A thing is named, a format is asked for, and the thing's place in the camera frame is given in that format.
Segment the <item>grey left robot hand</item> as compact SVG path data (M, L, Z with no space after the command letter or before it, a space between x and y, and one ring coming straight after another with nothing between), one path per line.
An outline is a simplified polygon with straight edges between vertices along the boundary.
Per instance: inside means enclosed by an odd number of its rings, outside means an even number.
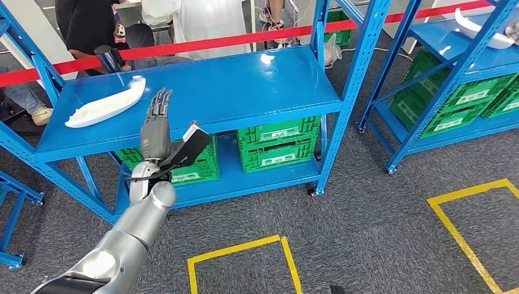
M170 140L170 125L167 118L172 90L162 88L152 98L140 132L140 148L143 159L156 164L180 165L187 161L179 152L183 143Z

